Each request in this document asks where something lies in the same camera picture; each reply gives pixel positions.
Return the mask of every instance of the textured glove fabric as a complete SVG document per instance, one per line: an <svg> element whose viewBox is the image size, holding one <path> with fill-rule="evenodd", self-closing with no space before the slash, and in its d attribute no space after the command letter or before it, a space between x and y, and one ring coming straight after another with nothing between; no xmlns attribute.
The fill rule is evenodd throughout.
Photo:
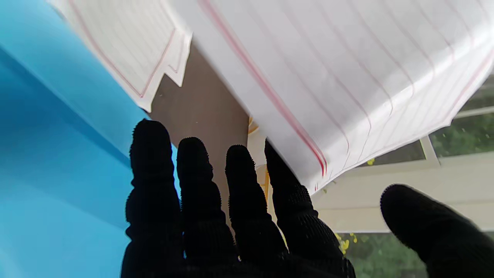
<svg viewBox="0 0 494 278"><path fill-rule="evenodd" d="M265 155L278 226L267 213L248 150L235 145L227 152L234 240L204 144L186 138L178 146L180 207L168 132L159 122L141 121L130 148L134 188L125 216L131 242L121 277L355 277L307 189L268 141ZM382 195L381 210L393 234L426 263L430 277L494 277L493 242L447 206L392 185Z"/></svg>
<svg viewBox="0 0 494 278"><path fill-rule="evenodd" d="M406 185L381 197L391 232L426 264L429 277L494 277L494 243L468 219Z"/></svg>

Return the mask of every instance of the paper sheet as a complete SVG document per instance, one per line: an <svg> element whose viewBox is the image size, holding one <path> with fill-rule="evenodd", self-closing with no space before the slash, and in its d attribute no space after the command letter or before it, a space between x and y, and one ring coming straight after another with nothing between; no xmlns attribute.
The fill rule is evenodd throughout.
<svg viewBox="0 0 494 278"><path fill-rule="evenodd" d="M492 69L490 0L173 5L310 193L449 125Z"/></svg>
<svg viewBox="0 0 494 278"><path fill-rule="evenodd" d="M192 32L166 0L49 0L127 94L151 112L163 74L182 86Z"/></svg>

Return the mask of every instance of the green foliage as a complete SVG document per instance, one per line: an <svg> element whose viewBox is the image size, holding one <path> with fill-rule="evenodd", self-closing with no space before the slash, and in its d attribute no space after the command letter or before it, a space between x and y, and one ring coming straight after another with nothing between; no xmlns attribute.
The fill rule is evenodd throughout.
<svg viewBox="0 0 494 278"><path fill-rule="evenodd" d="M346 257L358 278L426 278L425 266L417 254L402 245L391 233L339 234L350 241Z"/></svg>
<svg viewBox="0 0 494 278"><path fill-rule="evenodd" d="M430 138L439 157L494 151L494 113L455 119Z"/></svg>

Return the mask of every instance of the red margin line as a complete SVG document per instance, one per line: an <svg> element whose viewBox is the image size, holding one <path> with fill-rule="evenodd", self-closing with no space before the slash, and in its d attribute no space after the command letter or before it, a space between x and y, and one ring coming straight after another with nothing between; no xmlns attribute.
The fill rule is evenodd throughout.
<svg viewBox="0 0 494 278"><path fill-rule="evenodd" d="M163 50L163 53L161 55L161 58L160 60L158 61L158 63L156 64L153 72L151 73L150 77L148 78L148 81L146 82L146 86L144 87L144 90L140 93L133 85L132 83L130 83L130 81L125 77L125 75L120 71L118 70L118 68L115 66L115 64L106 56L106 54L103 52L103 50L99 47L99 45L96 43L96 40L93 38L91 32L89 31L89 28L87 27L82 15L81 15L81 12L79 11L79 8L76 6L76 4L74 3L74 0L69 0L69 5L70 7L72 8L72 10L74 11L74 13L76 14L76 17L77 19L79 20L79 22L81 23L81 27L82 27L82 30L84 31L84 33L86 34L87 38L89 39L89 41L91 42L92 46L94 47L94 49L96 50L96 52L98 52L98 54L101 56L101 58L103 60L105 60L105 62L123 79L123 81L125 81L125 83L127 83L127 85L129 85L129 87L134 91L134 93L136 93L140 98L143 98L144 95L146 94L146 90L147 88L149 87L149 84L151 82L151 79L154 77L154 75L156 74L156 71L158 70L159 68L159 65L162 63L164 57L165 57L165 54L166 52L168 51L168 48L171 44L171 41L173 39L173 35L175 34L175 30L176 28L173 28L173 31L171 32L171 35L170 35L170 39L168 40L168 43L165 47L165 49Z"/></svg>
<svg viewBox="0 0 494 278"><path fill-rule="evenodd" d="M297 121L295 116L290 112L288 107L283 103L280 96L274 91L274 89L269 85L269 83L262 76L260 70L254 65L254 63L250 60L248 54L243 50L243 47L239 42L235 40L233 35L230 33L230 30L226 26L225 22L220 18L219 14L216 12L215 8L211 5L209 0L198 0L199 4L201 4L201 8L203 11L208 14L216 26L219 28L219 31L222 33L226 41L230 43L230 47L236 52L239 59L243 62L244 66L247 70L250 71L252 77L257 81L261 89L264 91L266 96L271 100L276 109L283 115L286 121L291 125L293 130L298 134L298 136L304 141L304 143L311 149L311 151L316 156L319 164L321 166L322 176L326 174L327 162L324 158L322 151L317 147L315 142L308 136L307 132L301 126L301 124Z"/></svg>

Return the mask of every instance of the red line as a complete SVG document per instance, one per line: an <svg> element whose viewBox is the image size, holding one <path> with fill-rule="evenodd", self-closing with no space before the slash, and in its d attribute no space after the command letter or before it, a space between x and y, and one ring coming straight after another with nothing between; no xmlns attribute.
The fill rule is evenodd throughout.
<svg viewBox="0 0 494 278"><path fill-rule="evenodd" d="M393 12L391 11L391 8L389 7L388 3L386 2L386 0L381 0L383 6L385 7L385 10L387 11L388 15L391 17L391 19L393 20L393 22L395 23L395 25L398 27L398 29L400 29L400 31L408 38L408 40L415 46L415 48L417 48L421 53L422 55L424 55L424 57L427 59L427 61L429 62L431 68L432 68L432 73L433 73L433 76L435 77L436 76L436 67L434 66L434 62L432 62L432 59L430 58L430 56L427 54L427 52L425 52L425 50L418 44L418 42L415 40L415 38L410 34L410 32L405 29L403 27L403 25L396 19L396 17L394 16Z"/></svg>
<svg viewBox="0 0 494 278"><path fill-rule="evenodd" d="M76 6L76 4L74 3L74 0L69 0L69 5L71 6L72 10L74 10L74 13L76 14L76 17L78 18L79 22L81 23L81 27L82 27L82 30L84 31L84 33L86 34L87 38L89 39L89 41L91 42L92 46L94 47L94 49L96 50L96 52L98 52L98 54L100 55L100 57L105 60L105 62L122 78L122 80L127 83L127 85L140 97L140 98L143 98L144 95L146 94L146 90L147 88L149 87L149 84L152 80L152 78L154 77L157 69L159 68L159 65L162 63L164 57L165 57L165 54L166 52L168 51L168 48L171 44L171 41L173 39L173 35L175 34L175 30L176 28L173 28L173 31L171 32L171 35L170 35L170 39L168 40L168 43L166 44L166 47L165 49L163 50L163 53L161 55L161 58L160 60L158 61L158 63L156 64L153 72L151 73L150 77L148 78L148 81L146 82L146 86L144 87L144 90L139 93L139 91L130 83L130 81L123 75L123 73L115 66L115 64L108 58L108 56L106 56L106 54L103 52L103 50L99 47L99 45L96 43L96 40L94 39L94 37L92 36L91 32L89 31L89 28L87 27L85 21L84 21L84 18L82 17L81 15L81 12L79 11L79 8Z"/></svg>
<svg viewBox="0 0 494 278"><path fill-rule="evenodd" d="M182 52L184 50L184 38L185 38L185 35L182 36L182 44L180 46L180 54L178 55L178 65L177 65L177 69L174 69L170 64L168 65L170 67L170 69L172 71L174 71L175 73L178 73L178 70L180 69L180 61L182 60Z"/></svg>
<svg viewBox="0 0 494 278"><path fill-rule="evenodd" d="M309 88L309 86L307 85L307 83L305 83L305 81L303 80L303 78L300 76L299 72L288 61L288 59L286 58L286 56L283 55L283 51L280 49L280 46L273 39L272 34L269 33L268 28L266 27L266 24L264 23L264 21L262 20L262 18L260 18L260 16L257 14L257 12L255 12L255 10L250 6L250 4L248 4L248 1L246 1L244 3L245 3L244 6L246 7L247 13L251 17L255 17L256 24L261 29L261 31L264 33L264 35L267 38L269 38L269 40L271 41L271 44L274 46L274 49L278 52L278 55L280 55L283 58L283 61L285 62L287 68L290 69L290 71L293 72L297 76L297 78L299 79L299 81L305 87L306 91L309 92L309 95L312 97L313 101L319 106L320 109L322 109L324 111L324 113L326 114L326 116L336 125L336 127L341 131L341 133L343 134L343 136L345 136L346 144L347 144L347 146L346 146L346 152L348 153L349 150L350 150L350 141L348 139L347 134L343 130L342 126L335 120L335 118L333 117L333 115L322 105L322 101L320 101L318 99L318 97L316 96L316 94Z"/></svg>
<svg viewBox="0 0 494 278"><path fill-rule="evenodd" d="M262 73L259 69L254 65L254 63L250 60L250 57L241 46L240 42L237 42L234 38L234 35L230 32L229 27L227 27L226 22L224 22L220 15L217 13L215 8L212 6L209 0L200 0L201 8L204 10L206 14L208 14L213 22L216 24L217 28L221 31L224 38L227 42L229 42L230 47L236 52L239 59L243 62L244 66L249 70L252 77L257 81L263 92L266 96L271 100L276 109L283 115L286 121L291 125L293 130L298 134L298 136L302 139L302 141L311 149L311 151L316 156L319 164L321 166L322 176L325 175L327 162L324 158L322 151L317 147L315 142L308 136L307 132L301 126L301 124L297 121L297 119L293 116L290 110L286 107L286 105L281 100L280 96L274 91L274 89L269 85L269 83L262 76Z"/></svg>
<svg viewBox="0 0 494 278"><path fill-rule="evenodd" d="M454 102L453 106L451 107L451 109L449 110L449 112L445 114L445 116L444 116L444 118L443 118L442 120L440 120L440 121L438 121L438 122L436 122L436 123L434 123L434 124L432 124L432 125L428 126L427 128L423 129L421 132L414 133L411 137L416 137L417 135L419 135L419 134L421 134L421 133L423 133L423 132L425 132L425 131L427 131L427 130L432 129L435 125L437 125L437 124L439 124L439 123L441 123L441 122L444 122L444 121L447 119L447 117L451 114L451 112L452 112L452 110L454 109L454 107L458 104L458 102L459 102L459 100L461 99L461 97L462 97L462 96L463 96L466 92L468 92L468 91L470 90L470 88L471 88L471 86L473 85L473 83L474 83L474 82L475 82L475 81L479 78L480 73L486 69L486 67L488 66L489 62L491 62L491 61L492 61L492 58L493 58L493 57L494 57L494 49L493 49L493 50L491 50L491 52L488 54L488 56L486 57L486 59L485 59L485 60L482 62L482 64L481 64L481 65L477 68L477 70L475 71L475 73L472 75L472 77L470 78L470 80L468 81L468 83L465 85L465 87L464 87L464 88L463 88L463 90L461 91L460 95L456 98L456 100L455 100L455 102ZM372 153L372 154L370 154L368 157L371 157L371 156L375 155L376 153L381 152L383 149L387 149L387 148L389 148L390 146L392 146L392 145L387 145L387 146L385 146L385 147L381 148L380 150L373 152L373 153ZM356 163L356 164L354 164L354 165L352 165L352 166L350 166L350 167L345 168L345 169L344 169L344 170L342 170L341 172L346 171L346 170L348 170L348 169L350 169L350 168L354 167L355 165L358 165L358 163Z"/></svg>
<svg viewBox="0 0 494 278"><path fill-rule="evenodd" d="M411 1L415 7L418 9L418 11L422 14L422 16L424 17L424 19L427 21L427 23L429 23L429 25L436 31L437 34L439 34L439 36L441 36L444 40L444 42L446 43L446 45L448 46L448 48L450 49L451 51L451 58L452 58L452 61L451 61L451 64L453 65L453 63L455 62L456 58L455 58L455 53L454 53L454 48L453 46L450 44L450 42L448 42L448 40L446 39L446 37L439 31L439 28L432 22L432 20L427 16L427 14L425 13L425 11L422 9L422 7L420 6L419 3L416 2L416 0L412 0ZM386 127L386 125L388 124L389 122L389 118L388 120L386 121L386 123L384 124L383 126L383 129L381 130L379 136L377 137L377 141L376 143L374 144L374 146L372 148L375 148L375 145L379 142L379 139L381 138L381 135L382 135L382 132L384 131L384 128Z"/></svg>
<svg viewBox="0 0 494 278"><path fill-rule="evenodd" d="M456 16L461 20L461 22L465 26L465 29L466 29L466 31L468 33L468 36L470 37L470 47L473 48L473 46L475 45L475 38L472 36L472 30L466 24L465 19L461 16L461 14L456 9L456 7L453 6L451 3L448 2L448 0L444 0L444 3L446 4L446 6L448 6L456 14Z"/></svg>
<svg viewBox="0 0 494 278"><path fill-rule="evenodd" d="M432 101L432 104L431 104L431 106L430 106L430 107L432 107L433 103L435 103L435 102L436 102L437 98L438 98L438 97L439 97L439 95L440 95L440 92L441 92L441 91L443 90L443 88L444 88L444 85L446 85L446 83L447 83L447 81L449 80L449 78L451 77L451 75L453 75L453 72L454 72L454 71L453 71L453 70L451 70L451 71L450 71L450 74L449 74L447 77L445 77L445 78L444 78L443 83L442 83L442 84L441 84L441 86L439 87L439 90L437 90L436 97L435 97L435 98L434 98L434 100ZM430 107L429 107L429 109L427 110L427 113L425 114L424 118L422 119L422 122L420 122L419 127L420 127L420 126L422 126L422 124L424 123L424 121L427 119L427 116L429 115L429 112L430 112Z"/></svg>
<svg viewBox="0 0 494 278"><path fill-rule="evenodd" d="M111 62L111 60L105 55L105 53L103 53L103 50L101 50L101 48L98 46L98 44L96 43L96 41L94 40L93 36L91 35L91 33L89 32L89 29L88 27L86 26L86 23L84 22L84 19L82 18L82 15L79 11L79 9L77 8L76 4L74 3L74 0L69 0L69 5L71 6L72 10L74 10L75 14L76 14L76 17L78 18L78 20L80 21L81 23L81 27L82 27L82 30L84 31L84 33L86 34L87 38L89 39L89 41L91 42L91 44L93 45L94 49L98 52L98 54L101 56L101 58L103 60L105 60L105 62L110 66L112 67L112 69L127 83L127 85L129 85L129 87L136 93L139 95L139 97L142 97L141 94L139 93L139 91L129 82L129 80L127 80L127 78L125 78L125 76L117 69L117 67Z"/></svg>
<svg viewBox="0 0 494 278"><path fill-rule="evenodd" d="M445 115L443 121L446 120L446 118L448 117L449 114L451 114L451 112L453 111L454 107L458 104L458 101L463 97L463 95L467 91L470 90L470 87L472 86L472 84L479 78L480 73L483 70L485 70L485 67L489 64L489 62L492 62L493 55L494 55L494 49L491 50L491 52L488 54L488 56L486 57L486 59L484 60L484 62L482 62L482 64L479 66L479 68L474 73L474 75L472 76L472 78L468 81L467 85L465 85L465 87L461 91L460 95L454 101L454 104L451 107L450 111Z"/></svg>
<svg viewBox="0 0 494 278"><path fill-rule="evenodd" d="M410 77L410 75L408 74L408 72L406 72L406 70L403 68L403 66L393 57L393 55L388 51L388 49L386 48L386 46L384 46L384 44L381 42L381 40L377 37L377 35L374 33L374 31L372 31L371 27L367 24L367 22L365 21L364 17L362 16L362 14L360 13L360 11L357 9L357 7L355 7L355 5L353 4L353 0L349 0L348 3L350 4L350 6L352 7L352 10L354 10L354 12L358 15L358 18L360 20L360 22L362 23L362 25L365 27L365 29L367 30L367 32L370 34L370 36L374 39L374 41L381 47L381 49L386 53L386 55L388 55L388 57L401 69L401 71L403 71L403 73L406 75L406 77L408 78L408 81L410 82L410 84L412 85L412 96L410 98L413 97L413 95L415 94L415 83L412 81L412 78Z"/></svg>
<svg viewBox="0 0 494 278"><path fill-rule="evenodd" d="M151 73L150 77L148 78L148 82L146 82L146 86L144 87L144 90L142 91L141 97L144 97L144 94L146 93L146 90L148 89L149 84L151 83L151 80L154 77L154 74L156 74L156 71L158 70L161 63L163 62L163 59L165 58L166 52L168 51L168 49L171 45L171 41L173 40L173 35L175 35L175 30L176 30L176 28L173 28L173 30L171 31L170 39L168 40L168 43L166 44L165 49L163 50L163 53L161 54L160 60L156 63L156 66L155 66L153 72Z"/></svg>
<svg viewBox="0 0 494 278"><path fill-rule="evenodd" d="M336 36L338 36L338 39L341 41L341 44L353 56L353 58L357 61L357 63L360 65L360 67L365 72L367 72L367 74L370 76L370 78L386 94L386 96L389 99L389 103L391 104L391 111L389 112L389 116L391 116L393 114L394 105L393 105L393 101L391 100L391 95L389 94L389 92L386 90L386 88L384 87L384 85L377 79L377 77L374 74L372 74L372 72L369 70L369 68L359 59L359 57L357 56L357 54L355 54L355 52L351 49L351 47L346 42L344 36L342 35L342 33L337 29L337 27L334 25L334 23L329 19L328 15L326 13L326 10L324 10L324 7L319 2L314 2L314 4L316 6L318 6L317 9L319 10L319 12L321 13L322 17L324 18L324 21L326 21L326 24L333 30L333 32L336 34Z"/></svg>
<svg viewBox="0 0 494 278"><path fill-rule="evenodd" d="M412 3L415 5L415 7L418 9L418 11L425 18L425 21L427 21L427 23L429 23L429 25L432 26L432 28L443 38L444 42L448 45L449 49L451 50L451 55L452 55L452 59L453 59L453 62L454 62L456 60L456 57L455 57L455 53L454 53L454 48L451 45L451 43L439 31L439 28L432 22L432 20L429 18L429 16L425 13L425 11L423 10L422 6L419 3L417 3L416 0L412 0Z"/></svg>
<svg viewBox="0 0 494 278"><path fill-rule="evenodd" d="M295 30L299 33L299 35L301 37L304 37L305 41L307 42L307 44L309 45L309 47L311 48L311 50L314 52L314 54L316 54L316 56L318 57L318 59L321 61L321 63L323 64L323 66L326 68L326 70L328 71L328 73L332 74L336 80L336 82L343 88L343 90L350 96L350 98L355 102L355 104L362 110L362 112L365 114L365 116L367 117L367 121L369 122L369 128L372 129L372 123L371 123L371 119L369 117L369 115L367 114L366 110L364 109L364 107L359 103L359 101L355 98L355 96L353 96L353 94L350 92L350 90L345 86L345 84L337 77L337 75L334 73L334 71L328 67L326 65L326 63L324 62L324 58L323 56L321 55L321 53L317 50L317 48L314 46L314 44L312 43L312 41L307 37L307 34L305 34L303 32L303 29L299 26L299 25L296 25L294 24L294 22L297 22L295 20L292 20L291 17L288 15L289 13L286 13L286 11L289 11L289 8L285 8L285 15L287 16L287 19L290 21L290 23L292 24L292 26L295 28Z"/></svg>

